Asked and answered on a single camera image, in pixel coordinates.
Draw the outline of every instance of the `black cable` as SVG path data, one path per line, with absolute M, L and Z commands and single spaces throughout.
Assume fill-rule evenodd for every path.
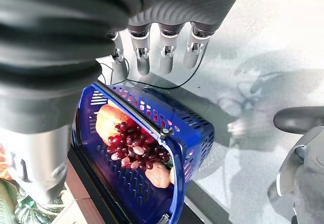
M 136 83 L 140 83 L 140 84 L 144 84 L 144 85 L 147 85 L 147 86 L 152 86 L 152 87 L 155 87 L 155 88 L 159 88 L 159 89 L 165 89 L 165 90 L 172 90 L 172 89 L 176 89 L 176 88 L 179 88 L 179 87 L 182 87 L 183 85 L 185 85 L 187 82 L 189 82 L 193 76 L 196 74 L 197 70 L 199 69 L 202 61 L 203 61 L 203 58 L 205 56 L 205 52 L 206 52 L 206 49 L 207 49 L 207 46 L 208 46 L 208 43 L 206 44 L 205 46 L 205 49 L 204 49 L 204 52 L 202 53 L 201 55 L 201 58 L 200 58 L 200 61 L 195 69 L 195 71 L 193 72 L 193 74 L 182 84 L 180 85 L 177 85 L 177 86 L 173 86 L 173 87 L 163 87 L 163 86 L 156 86 L 156 85 L 153 85 L 153 84 L 149 84 L 149 83 L 146 83 L 146 82 L 142 82 L 142 81 L 135 81 L 135 80 L 131 80 L 131 79 L 126 79 L 126 81 L 131 81 L 131 82 L 136 82 Z
M 111 74 L 110 74 L 110 85 L 112 85 L 112 76 L 113 76 L 113 70 L 111 70 Z
M 100 63 L 100 65 L 104 65 L 104 66 L 108 67 L 110 70 L 112 70 L 112 68 L 110 66 L 106 65 L 105 63 Z
M 102 72 L 101 72 L 101 75 L 102 75 L 102 77 L 103 77 L 103 79 L 104 79 L 104 81 L 105 81 L 105 85 L 107 85 L 106 77 L 103 75 Z

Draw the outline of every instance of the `grape bunch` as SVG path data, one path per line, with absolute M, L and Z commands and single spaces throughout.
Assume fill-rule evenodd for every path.
M 117 124 L 115 130 L 119 134 L 108 138 L 107 152 L 112 160 L 121 160 L 122 167 L 145 172 L 153 169 L 155 162 L 166 164 L 170 160 L 169 152 L 132 119 Z

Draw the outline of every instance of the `brown potato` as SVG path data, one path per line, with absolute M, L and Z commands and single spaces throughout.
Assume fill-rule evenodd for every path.
M 170 170 L 170 182 L 174 185 L 174 179 L 175 179 L 175 176 L 174 176 L 174 168 L 172 167 L 171 170 Z
M 170 171 L 161 163 L 153 163 L 152 169 L 147 169 L 146 177 L 157 188 L 167 188 L 170 185 Z

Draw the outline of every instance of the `robotic hand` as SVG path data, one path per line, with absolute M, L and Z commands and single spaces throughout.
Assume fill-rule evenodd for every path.
M 10 172 L 37 202 L 56 198 L 67 172 L 69 126 L 82 89 L 113 55 L 123 77 L 118 31 L 129 28 L 140 74 L 149 72 L 149 27 L 161 28 L 161 71 L 192 22 L 192 68 L 235 0 L 0 0 L 0 139 Z
M 298 224 L 320 224 L 324 220 L 324 107 L 301 107 L 279 111 L 277 128 L 303 133 L 277 175 L 280 196 L 294 192 Z

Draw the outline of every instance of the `blue plastic basket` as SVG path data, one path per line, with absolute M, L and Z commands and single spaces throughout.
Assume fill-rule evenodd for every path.
M 156 188 L 141 170 L 121 168 L 120 161 L 110 159 L 95 130 L 96 115 L 108 100 L 117 104 L 170 152 L 175 170 L 174 186 Z M 109 182 L 118 196 L 119 206 L 131 216 L 130 219 L 136 223 L 177 223 L 185 186 L 213 146 L 212 124 L 154 89 L 106 87 L 99 82 L 84 89 L 77 121 L 82 149 Z

